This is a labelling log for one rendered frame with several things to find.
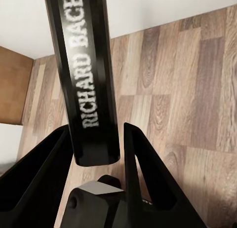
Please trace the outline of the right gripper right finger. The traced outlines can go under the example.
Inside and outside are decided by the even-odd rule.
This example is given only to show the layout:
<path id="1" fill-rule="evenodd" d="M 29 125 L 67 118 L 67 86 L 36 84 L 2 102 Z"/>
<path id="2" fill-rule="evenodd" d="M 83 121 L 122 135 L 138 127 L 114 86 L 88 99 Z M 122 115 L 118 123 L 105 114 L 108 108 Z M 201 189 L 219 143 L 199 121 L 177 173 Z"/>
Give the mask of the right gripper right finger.
<path id="1" fill-rule="evenodd" d="M 140 128 L 124 123 L 127 228 L 208 228 Z M 137 156 L 155 211 L 143 208 Z"/>

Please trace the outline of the hardback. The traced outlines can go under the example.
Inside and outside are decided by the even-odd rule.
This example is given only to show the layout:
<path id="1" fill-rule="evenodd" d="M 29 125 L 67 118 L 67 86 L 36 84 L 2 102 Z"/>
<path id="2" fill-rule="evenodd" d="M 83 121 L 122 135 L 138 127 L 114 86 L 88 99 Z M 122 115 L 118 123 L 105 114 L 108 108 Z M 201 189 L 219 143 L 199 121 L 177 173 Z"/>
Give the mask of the hardback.
<path id="1" fill-rule="evenodd" d="M 107 0 L 45 0 L 75 163 L 120 160 Z"/>

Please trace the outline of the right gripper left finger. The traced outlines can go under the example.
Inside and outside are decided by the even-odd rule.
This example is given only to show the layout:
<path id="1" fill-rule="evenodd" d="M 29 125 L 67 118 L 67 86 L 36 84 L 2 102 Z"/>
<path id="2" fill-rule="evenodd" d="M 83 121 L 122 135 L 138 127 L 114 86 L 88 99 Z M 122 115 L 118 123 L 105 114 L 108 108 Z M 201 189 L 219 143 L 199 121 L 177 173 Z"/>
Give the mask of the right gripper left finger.
<path id="1" fill-rule="evenodd" d="M 53 228 L 73 156 L 61 125 L 0 176 L 0 228 Z"/>

